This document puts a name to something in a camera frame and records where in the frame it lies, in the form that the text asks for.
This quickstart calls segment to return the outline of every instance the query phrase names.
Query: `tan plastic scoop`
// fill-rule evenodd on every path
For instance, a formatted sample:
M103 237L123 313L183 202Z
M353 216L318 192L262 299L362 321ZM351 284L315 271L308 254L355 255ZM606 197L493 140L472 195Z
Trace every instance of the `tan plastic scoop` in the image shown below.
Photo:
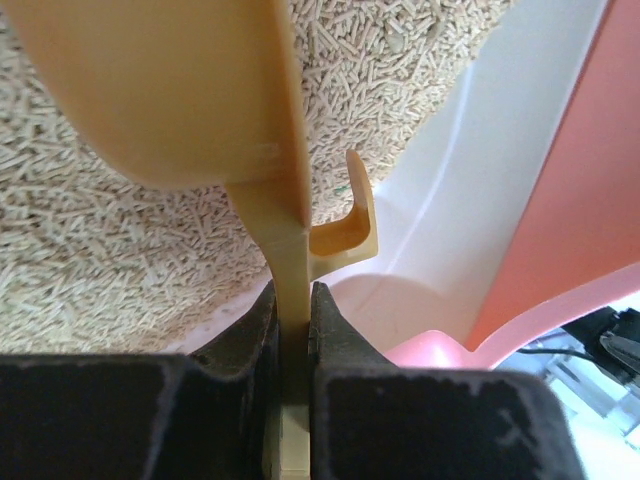
M64 113L114 168L152 187L225 184L275 280L285 401L305 402L310 281L375 255L377 237L355 152L353 210L311 228L286 2L0 3Z

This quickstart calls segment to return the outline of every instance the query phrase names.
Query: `white surface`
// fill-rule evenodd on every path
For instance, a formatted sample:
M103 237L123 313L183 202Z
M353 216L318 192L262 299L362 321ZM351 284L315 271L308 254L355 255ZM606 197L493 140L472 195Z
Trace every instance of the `white surface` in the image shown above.
M375 191L379 255L322 279L381 351L467 335L524 211L606 0L520 0ZM168 350L191 351L266 282Z

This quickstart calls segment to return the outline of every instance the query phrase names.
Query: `yellow plastic scoop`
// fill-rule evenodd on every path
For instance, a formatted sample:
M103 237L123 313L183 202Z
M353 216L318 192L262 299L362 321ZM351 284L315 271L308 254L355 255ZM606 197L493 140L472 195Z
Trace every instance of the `yellow plastic scoop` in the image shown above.
M284 402L304 404L310 281L375 255L377 237L355 152L353 210L311 228L286 2L0 3L64 113L114 168L152 187L226 185L274 277Z

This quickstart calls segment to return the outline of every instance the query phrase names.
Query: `black cable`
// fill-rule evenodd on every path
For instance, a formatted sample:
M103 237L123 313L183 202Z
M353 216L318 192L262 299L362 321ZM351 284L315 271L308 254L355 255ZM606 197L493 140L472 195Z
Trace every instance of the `black cable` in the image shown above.
M527 355L542 355L542 354L571 355L572 357L582 358L583 360L588 360L597 365L595 359L591 355L578 352L576 350L565 349L565 348L519 348L517 352L525 353Z

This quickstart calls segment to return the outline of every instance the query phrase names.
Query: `cable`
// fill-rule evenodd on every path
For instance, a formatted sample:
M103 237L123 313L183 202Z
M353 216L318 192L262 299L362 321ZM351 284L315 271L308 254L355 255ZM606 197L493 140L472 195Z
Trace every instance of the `cable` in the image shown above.
M518 353L524 353L526 355L542 355L542 354L558 354L558 355L571 355L572 357L582 358L588 360L597 365L595 359L586 353L578 352L576 350L565 348L519 348Z

